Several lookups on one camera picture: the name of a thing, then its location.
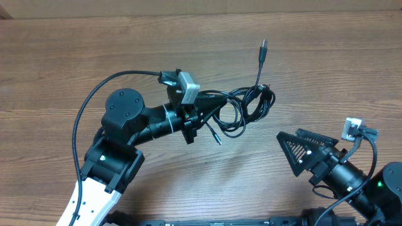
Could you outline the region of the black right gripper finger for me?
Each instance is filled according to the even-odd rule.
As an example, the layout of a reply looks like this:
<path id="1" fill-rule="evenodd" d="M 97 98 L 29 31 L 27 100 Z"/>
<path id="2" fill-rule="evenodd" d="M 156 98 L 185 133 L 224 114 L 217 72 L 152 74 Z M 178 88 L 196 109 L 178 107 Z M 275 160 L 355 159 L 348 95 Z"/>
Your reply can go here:
<path id="1" fill-rule="evenodd" d="M 296 137 L 301 139 L 302 144 L 307 144 L 307 145 L 318 145 L 318 146 L 326 146 L 326 147 L 334 147 L 339 140 L 324 136 L 321 134 L 317 134 L 311 131 L 307 131 L 304 129 L 298 129 L 295 132 Z"/>
<path id="2" fill-rule="evenodd" d="M 276 136 L 282 148 L 290 168 L 295 176 L 299 176 L 304 170 L 310 171 L 319 160 L 327 154 L 326 146 L 302 144 L 301 139 L 294 134 L 279 132 Z"/>

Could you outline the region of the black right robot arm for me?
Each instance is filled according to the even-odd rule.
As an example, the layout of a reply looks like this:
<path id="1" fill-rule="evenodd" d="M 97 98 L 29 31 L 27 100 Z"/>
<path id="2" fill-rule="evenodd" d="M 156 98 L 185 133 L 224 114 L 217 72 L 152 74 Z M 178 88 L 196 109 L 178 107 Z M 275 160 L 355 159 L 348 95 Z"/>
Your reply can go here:
<path id="1" fill-rule="evenodd" d="M 390 162 L 378 173 L 374 172 L 378 158 L 377 136 L 374 129 L 351 125 L 342 135 L 354 144 L 348 151 L 337 149 L 337 139 L 304 129 L 294 134 L 277 134 L 293 174 L 299 176 L 309 171 L 312 174 L 309 182 L 314 190 L 325 188 L 333 193 L 334 203 L 329 207 L 310 210 L 307 217 L 310 225 L 340 224 L 333 209 L 342 202 L 359 212 L 366 225 L 401 225 L 401 163 Z M 373 150 L 368 173 L 349 161 L 363 140 L 368 141 Z"/>

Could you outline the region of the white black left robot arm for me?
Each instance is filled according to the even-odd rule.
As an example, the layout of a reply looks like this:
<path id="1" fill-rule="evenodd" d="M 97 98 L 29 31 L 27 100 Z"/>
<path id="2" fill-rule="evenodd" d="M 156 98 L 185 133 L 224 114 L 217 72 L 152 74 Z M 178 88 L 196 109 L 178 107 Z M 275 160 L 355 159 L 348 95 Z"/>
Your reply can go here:
<path id="1" fill-rule="evenodd" d="M 186 143 L 227 103 L 219 94 L 167 88 L 168 103 L 146 107 L 134 89 L 119 89 L 106 100 L 106 112 L 80 169 L 72 197 L 58 225 L 100 225 L 144 162 L 136 146 L 180 131 Z"/>

